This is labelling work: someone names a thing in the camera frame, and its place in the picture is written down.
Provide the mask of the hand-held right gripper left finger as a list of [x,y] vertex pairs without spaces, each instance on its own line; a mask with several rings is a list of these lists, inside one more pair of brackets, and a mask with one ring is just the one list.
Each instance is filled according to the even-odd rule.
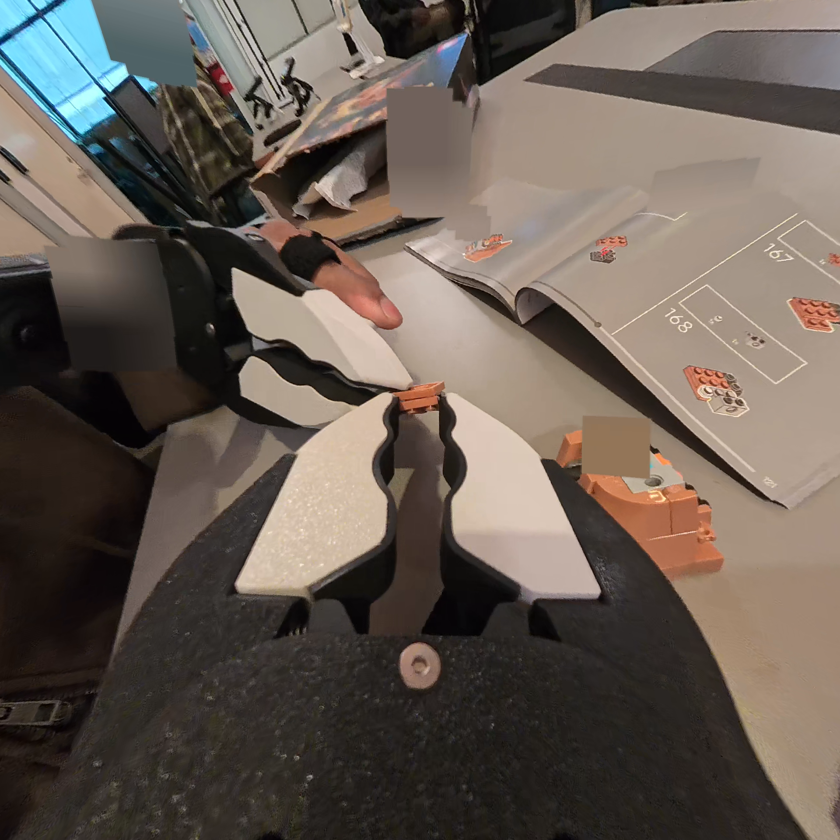
[[298,450],[236,579],[238,594],[315,595],[383,541],[387,499],[374,458],[394,403],[392,395],[378,395]]

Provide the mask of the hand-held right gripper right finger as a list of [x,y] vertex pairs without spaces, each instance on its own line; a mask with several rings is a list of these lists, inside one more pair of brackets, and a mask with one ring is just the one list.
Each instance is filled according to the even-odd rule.
[[595,601],[602,593],[538,453],[461,395],[439,404],[448,494],[447,586],[488,585],[520,601]]

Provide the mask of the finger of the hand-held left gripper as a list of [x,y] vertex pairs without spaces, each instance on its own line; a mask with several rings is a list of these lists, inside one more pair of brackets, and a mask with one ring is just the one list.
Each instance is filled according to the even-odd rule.
[[387,394],[299,354],[251,354],[238,372],[238,385],[244,399],[300,427],[324,427]]
[[297,296],[233,268],[232,291],[246,328],[259,340],[293,344],[352,382],[390,389],[412,385],[412,376],[371,323],[329,290],[315,287]]

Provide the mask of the brown brick plate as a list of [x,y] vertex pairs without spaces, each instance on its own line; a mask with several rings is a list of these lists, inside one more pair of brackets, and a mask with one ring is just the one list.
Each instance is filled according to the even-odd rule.
[[439,408],[439,398],[444,393],[443,381],[414,385],[404,391],[395,392],[400,411],[405,414],[417,415],[435,412]]

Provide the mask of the brown brick model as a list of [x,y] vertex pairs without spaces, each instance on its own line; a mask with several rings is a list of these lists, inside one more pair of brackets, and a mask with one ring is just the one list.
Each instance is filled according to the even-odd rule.
[[582,431],[563,437],[557,461],[629,533],[670,579],[717,572],[711,507],[662,456],[650,449],[648,478],[583,474]]

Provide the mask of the person's left forearm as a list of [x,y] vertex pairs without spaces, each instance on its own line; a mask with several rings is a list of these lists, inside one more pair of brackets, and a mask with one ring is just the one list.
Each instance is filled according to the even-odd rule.
[[206,436],[232,416],[219,397],[181,370],[121,372],[114,378],[148,432],[164,430],[179,438]]

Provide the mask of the grey desk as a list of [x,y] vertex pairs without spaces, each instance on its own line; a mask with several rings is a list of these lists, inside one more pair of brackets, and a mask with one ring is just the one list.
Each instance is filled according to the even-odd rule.
[[[717,30],[838,29],[838,2],[713,3],[611,12],[488,82],[473,189],[509,176],[556,189],[614,180],[643,189],[695,161],[757,156],[758,177],[837,232],[838,137],[543,87],[554,65],[644,70]],[[404,324],[388,337],[409,371],[444,381],[557,455],[584,415],[646,415],[652,439],[712,507],[722,571],[677,581],[734,695],[752,745],[810,838],[838,838],[838,480],[787,511],[755,495],[573,318],[524,328],[403,250],[414,235],[353,255]]]

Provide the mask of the person's left hand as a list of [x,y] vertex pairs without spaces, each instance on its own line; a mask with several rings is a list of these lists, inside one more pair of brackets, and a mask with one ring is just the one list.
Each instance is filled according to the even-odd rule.
[[292,275],[332,292],[376,327],[391,330],[403,323],[377,279],[332,240],[280,219],[252,231],[272,245]]

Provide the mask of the hanging plaid coat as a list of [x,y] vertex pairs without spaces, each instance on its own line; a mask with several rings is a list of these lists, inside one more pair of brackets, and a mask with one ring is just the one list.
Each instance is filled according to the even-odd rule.
[[251,176],[253,141],[212,82],[161,85],[156,97],[164,134],[202,200],[214,202]]

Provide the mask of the grey plastic bag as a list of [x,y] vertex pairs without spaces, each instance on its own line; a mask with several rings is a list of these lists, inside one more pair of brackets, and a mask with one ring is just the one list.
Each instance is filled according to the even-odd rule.
[[321,202],[350,211],[352,200],[363,194],[374,176],[385,167],[386,138],[383,133],[354,142],[347,151],[334,155],[322,171],[302,187],[292,212],[309,219]]

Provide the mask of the grey instruction booklet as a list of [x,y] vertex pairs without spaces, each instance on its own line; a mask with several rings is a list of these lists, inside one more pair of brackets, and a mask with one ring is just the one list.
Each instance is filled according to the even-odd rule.
[[838,477],[838,221],[778,192],[667,203],[509,178],[405,250],[520,324],[565,310],[682,424],[792,508]]

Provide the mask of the white double door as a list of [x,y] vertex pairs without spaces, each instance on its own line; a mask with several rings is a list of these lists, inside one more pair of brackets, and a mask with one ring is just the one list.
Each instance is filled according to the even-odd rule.
[[146,217],[1,71],[1,254],[40,253],[69,238],[109,238]]

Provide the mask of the colourful toy set box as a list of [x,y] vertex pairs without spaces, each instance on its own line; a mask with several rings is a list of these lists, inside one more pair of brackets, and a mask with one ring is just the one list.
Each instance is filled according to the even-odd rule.
[[269,217],[280,218],[330,238],[357,245],[393,231],[430,223],[435,217],[409,217],[391,205],[387,167],[352,200],[350,211],[319,203],[309,219],[292,206],[306,184],[358,140],[385,135],[386,93],[390,88],[446,88],[460,103],[476,108],[476,61],[471,37],[462,33],[395,65],[319,104],[302,119],[259,171],[251,189]]

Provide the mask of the person's brown jacket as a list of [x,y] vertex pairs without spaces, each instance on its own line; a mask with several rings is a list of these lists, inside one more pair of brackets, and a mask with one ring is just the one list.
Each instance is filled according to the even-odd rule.
[[153,482],[47,395],[2,393],[2,838],[47,797],[96,699]]

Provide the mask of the white monitor stand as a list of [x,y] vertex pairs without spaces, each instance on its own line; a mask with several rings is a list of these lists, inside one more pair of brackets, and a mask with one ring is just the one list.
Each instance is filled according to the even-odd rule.
[[354,30],[350,7],[345,1],[330,2],[339,32],[350,52],[350,63],[342,70],[354,80],[366,77],[373,69],[383,65],[385,59],[377,55],[365,42],[364,37]]

